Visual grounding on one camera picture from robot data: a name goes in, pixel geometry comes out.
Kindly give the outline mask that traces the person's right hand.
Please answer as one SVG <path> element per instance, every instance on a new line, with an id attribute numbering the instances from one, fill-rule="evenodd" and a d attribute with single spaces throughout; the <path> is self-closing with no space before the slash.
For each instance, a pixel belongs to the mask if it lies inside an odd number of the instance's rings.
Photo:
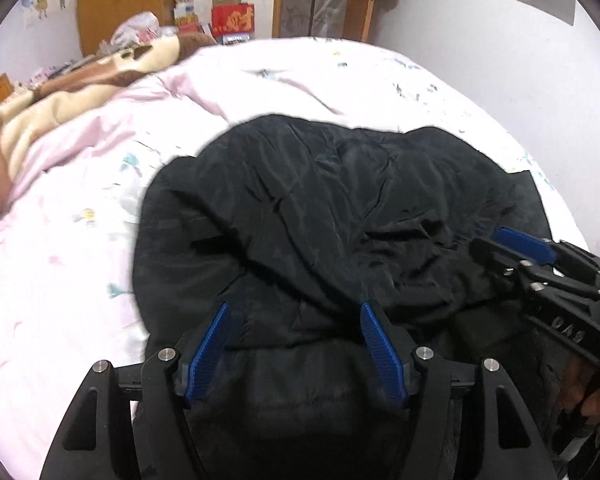
<path id="1" fill-rule="evenodd" d="M 559 452 L 584 438 L 600 448 L 600 368 L 570 354 L 557 375 L 552 445 Z"/>

